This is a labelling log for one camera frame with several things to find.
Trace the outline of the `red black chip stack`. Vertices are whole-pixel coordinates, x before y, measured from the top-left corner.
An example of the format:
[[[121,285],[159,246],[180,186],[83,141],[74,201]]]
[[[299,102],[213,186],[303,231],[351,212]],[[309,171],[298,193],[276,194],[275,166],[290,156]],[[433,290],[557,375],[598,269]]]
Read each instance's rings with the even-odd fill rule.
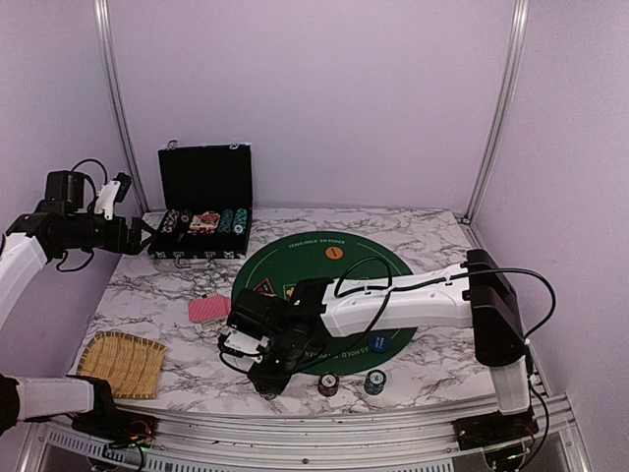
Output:
[[[321,375],[317,383],[317,391],[325,397],[334,396],[339,388],[339,378],[334,373],[325,373]]]

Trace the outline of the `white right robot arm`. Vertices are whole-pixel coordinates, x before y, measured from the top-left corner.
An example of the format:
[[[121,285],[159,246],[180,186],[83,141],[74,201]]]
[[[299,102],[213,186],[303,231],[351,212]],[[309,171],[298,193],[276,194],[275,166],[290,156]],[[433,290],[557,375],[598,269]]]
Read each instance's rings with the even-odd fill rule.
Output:
[[[489,369],[498,410],[486,430],[506,441],[525,424],[531,406],[527,336],[517,295],[483,250],[459,265],[425,274],[352,280],[300,280],[288,299],[242,289],[218,341],[219,356],[247,359],[243,369],[260,393],[277,395],[291,378],[358,347],[375,331],[446,326],[472,329],[477,361]]]

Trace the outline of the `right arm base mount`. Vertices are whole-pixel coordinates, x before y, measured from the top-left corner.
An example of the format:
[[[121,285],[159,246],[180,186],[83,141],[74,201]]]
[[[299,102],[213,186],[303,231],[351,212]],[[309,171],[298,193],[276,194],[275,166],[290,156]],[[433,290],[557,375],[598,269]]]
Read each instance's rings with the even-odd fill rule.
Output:
[[[531,411],[503,415],[499,411],[460,418],[453,422],[461,450],[488,447],[536,434],[540,428]]]

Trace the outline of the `red patterned card deck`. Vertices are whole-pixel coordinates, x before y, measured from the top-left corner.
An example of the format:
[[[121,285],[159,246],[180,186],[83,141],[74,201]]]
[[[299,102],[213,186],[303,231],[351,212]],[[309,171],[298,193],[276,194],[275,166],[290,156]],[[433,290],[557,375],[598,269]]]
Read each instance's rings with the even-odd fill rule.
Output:
[[[226,318],[230,311],[231,300],[221,295],[199,298],[188,303],[189,321],[193,324]]]

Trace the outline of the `blue green chip stack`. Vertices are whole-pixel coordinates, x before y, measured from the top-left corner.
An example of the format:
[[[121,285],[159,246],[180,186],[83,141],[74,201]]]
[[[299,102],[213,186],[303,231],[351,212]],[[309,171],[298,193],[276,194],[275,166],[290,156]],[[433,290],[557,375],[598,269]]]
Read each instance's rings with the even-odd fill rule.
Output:
[[[366,374],[364,390],[368,395],[379,395],[383,392],[386,381],[387,377],[384,371],[371,370]]]

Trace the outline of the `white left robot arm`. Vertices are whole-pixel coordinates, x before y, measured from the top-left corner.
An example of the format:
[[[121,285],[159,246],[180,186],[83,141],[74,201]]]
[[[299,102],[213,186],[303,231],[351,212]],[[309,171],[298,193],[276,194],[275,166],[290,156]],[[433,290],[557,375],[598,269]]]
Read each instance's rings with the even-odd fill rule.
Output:
[[[157,230],[139,217],[96,212],[41,212],[19,216],[1,239],[1,321],[5,322],[30,282],[68,252],[103,250],[138,255]],[[115,406],[110,384],[91,377],[1,377],[1,431],[20,422],[76,414],[81,424],[105,438],[122,434],[131,417]]]

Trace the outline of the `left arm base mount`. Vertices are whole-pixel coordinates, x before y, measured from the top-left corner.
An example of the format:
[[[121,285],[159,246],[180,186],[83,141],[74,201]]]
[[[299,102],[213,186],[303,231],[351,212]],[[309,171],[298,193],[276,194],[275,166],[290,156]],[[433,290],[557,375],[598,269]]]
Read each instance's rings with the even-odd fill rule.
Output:
[[[74,430],[119,446],[153,438],[157,419],[151,415],[120,410],[114,402],[108,381],[84,376],[74,376],[74,379],[88,382],[94,394],[93,408],[74,415]]]

